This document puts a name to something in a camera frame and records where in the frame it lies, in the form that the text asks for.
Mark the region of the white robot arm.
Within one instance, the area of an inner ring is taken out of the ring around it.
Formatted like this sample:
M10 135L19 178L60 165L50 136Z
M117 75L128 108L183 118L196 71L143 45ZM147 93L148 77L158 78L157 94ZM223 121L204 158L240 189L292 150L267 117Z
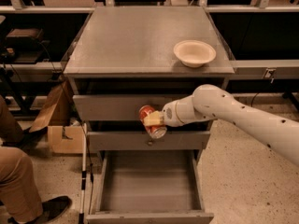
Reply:
M167 103L142 119L146 127L179 127L222 119L234 124L295 165L299 165L299 123L243 105L214 85L201 85L192 95Z

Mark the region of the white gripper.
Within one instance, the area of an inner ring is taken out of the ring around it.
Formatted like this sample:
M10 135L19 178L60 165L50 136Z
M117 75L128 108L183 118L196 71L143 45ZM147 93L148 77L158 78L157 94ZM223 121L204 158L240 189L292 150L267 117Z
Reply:
M146 127L167 125L170 127L178 127L179 121L176 114L176 101L170 102L163 107L162 112L154 111L149 113L143 119Z

